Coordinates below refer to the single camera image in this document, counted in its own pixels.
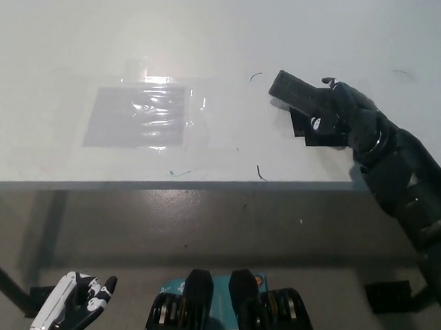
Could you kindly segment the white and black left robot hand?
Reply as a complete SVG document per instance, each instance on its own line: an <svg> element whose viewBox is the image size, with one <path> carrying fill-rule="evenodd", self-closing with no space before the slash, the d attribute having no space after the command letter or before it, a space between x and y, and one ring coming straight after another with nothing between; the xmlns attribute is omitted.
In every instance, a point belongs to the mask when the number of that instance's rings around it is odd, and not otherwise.
<svg viewBox="0 0 441 330"><path fill-rule="evenodd" d="M84 330L109 304L118 278L71 271L63 276L38 311L29 330Z"/></svg>

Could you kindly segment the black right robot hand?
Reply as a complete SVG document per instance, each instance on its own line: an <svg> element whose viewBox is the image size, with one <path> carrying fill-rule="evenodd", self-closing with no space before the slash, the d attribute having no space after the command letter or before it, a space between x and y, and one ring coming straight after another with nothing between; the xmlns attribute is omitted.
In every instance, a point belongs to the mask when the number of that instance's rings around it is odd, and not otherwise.
<svg viewBox="0 0 441 330"><path fill-rule="evenodd" d="M357 152L372 149L379 138L381 119L373 100L335 77L324 77L322 82L328 86L322 89L328 109L311 120L311 129L320 135L346 130L350 148Z"/></svg>

